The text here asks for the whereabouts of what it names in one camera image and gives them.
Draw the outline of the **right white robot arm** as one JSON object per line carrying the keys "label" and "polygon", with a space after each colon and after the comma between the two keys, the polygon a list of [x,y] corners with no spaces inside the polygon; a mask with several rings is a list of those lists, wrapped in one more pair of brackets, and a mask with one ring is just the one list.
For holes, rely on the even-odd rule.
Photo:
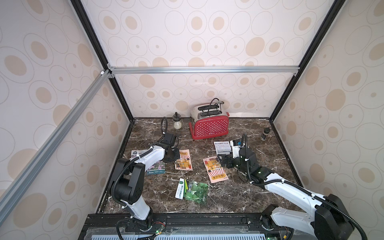
{"label": "right white robot arm", "polygon": [[301,209],[298,212],[269,205],[260,218],[265,230],[286,227],[310,234],[318,240],[347,240],[357,230],[363,240],[368,238],[339,197],[314,193],[262,167],[248,145],[246,134],[239,140],[215,142],[214,145],[223,167],[235,168],[251,185],[277,194]]}

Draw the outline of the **orange marigold seed packet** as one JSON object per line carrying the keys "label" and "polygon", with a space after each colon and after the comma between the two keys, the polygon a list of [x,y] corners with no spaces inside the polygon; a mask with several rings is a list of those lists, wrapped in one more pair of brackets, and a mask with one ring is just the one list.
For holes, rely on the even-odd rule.
{"label": "orange marigold seed packet", "polygon": [[192,171],[192,161],[189,150],[180,150],[180,158],[175,161],[175,169],[181,171]]}

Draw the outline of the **white green-text seed packet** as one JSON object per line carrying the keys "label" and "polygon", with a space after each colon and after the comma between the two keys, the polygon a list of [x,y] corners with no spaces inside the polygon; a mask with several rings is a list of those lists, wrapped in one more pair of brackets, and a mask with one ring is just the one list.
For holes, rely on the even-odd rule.
{"label": "white green-text seed packet", "polygon": [[217,155],[229,155],[232,152],[232,147],[229,141],[214,142]]}

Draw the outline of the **white orange-text seed packet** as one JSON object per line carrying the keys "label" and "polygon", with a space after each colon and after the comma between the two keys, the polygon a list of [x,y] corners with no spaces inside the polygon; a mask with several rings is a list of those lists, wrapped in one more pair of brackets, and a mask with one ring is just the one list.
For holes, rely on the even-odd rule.
{"label": "white orange-text seed packet", "polygon": [[228,176],[221,166],[218,157],[210,157],[203,159],[205,168],[212,184],[228,180]]}

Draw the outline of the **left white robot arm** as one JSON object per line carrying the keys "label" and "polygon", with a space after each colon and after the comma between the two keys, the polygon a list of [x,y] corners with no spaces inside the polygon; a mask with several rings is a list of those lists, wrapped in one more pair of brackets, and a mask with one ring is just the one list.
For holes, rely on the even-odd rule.
{"label": "left white robot arm", "polygon": [[147,220],[151,212],[142,197],[146,171],[157,162],[171,163],[178,160],[178,143],[176,135],[164,133],[159,141],[151,144],[143,153],[136,154],[129,160],[118,160],[109,192],[112,199],[122,208],[129,209],[135,219]]}

